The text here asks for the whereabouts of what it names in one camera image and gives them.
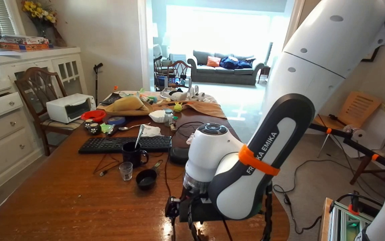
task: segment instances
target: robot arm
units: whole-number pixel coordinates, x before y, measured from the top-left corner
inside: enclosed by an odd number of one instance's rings
[[[385,0],[323,0],[273,66],[265,117],[252,140],[241,147],[230,133],[197,131],[186,164],[185,192],[209,195],[214,208],[232,219],[257,214],[265,186],[304,135],[315,111],[365,53],[383,44]]]

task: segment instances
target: black mug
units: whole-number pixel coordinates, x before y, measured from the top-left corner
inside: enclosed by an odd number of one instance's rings
[[[135,147],[135,141],[127,141],[123,144],[125,161],[133,161],[134,167],[149,163],[149,151],[141,148],[141,144]]]

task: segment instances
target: cup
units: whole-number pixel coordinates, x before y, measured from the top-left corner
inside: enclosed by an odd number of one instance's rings
[[[122,161],[121,165],[118,167],[122,174],[122,179],[125,182],[130,180],[134,176],[134,163],[131,161]]]
[[[123,144],[125,161],[134,163],[134,167],[149,163],[149,151],[141,148],[141,144],[135,147],[135,141],[127,141]]]

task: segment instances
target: couch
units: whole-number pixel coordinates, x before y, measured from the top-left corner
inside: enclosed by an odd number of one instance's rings
[[[192,65],[193,82],[206,81],[254,85],[261,69],[265,66],[264,62],[256,62],[253,56],[236,56],[206,50],[193,50],[188,62]]]

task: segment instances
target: wooden dining table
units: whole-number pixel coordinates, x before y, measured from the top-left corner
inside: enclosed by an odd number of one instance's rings
[[[130,120],[129,125],[150,123],[149,116]],[[174,144],[184,141],[201,123],[229,125],[228,119],[184,111],[182,127],[172,131],[165,124],[164,135]],[[115,135],[137,136],[138,128]],[[193,239],[188,222],[176,224],[165,216],[169,196],[180,196],[185,164],[170,159],[168,151],[150,152],[149,163],[134,168],[131,180],[122,180],[118,163],[122,153],[79,153],[89,139],[86,128],[73,132],[16,191],[0,204],[0,239]],[[141,190],[135,176],[141,169],[161,161],[157,183]],[[280,200],[273,198],[272,239],[288,239],[289,219]],[[265,227],[262,214],[242,220],[205,220],[194,223],[201,239],[261,239]]]

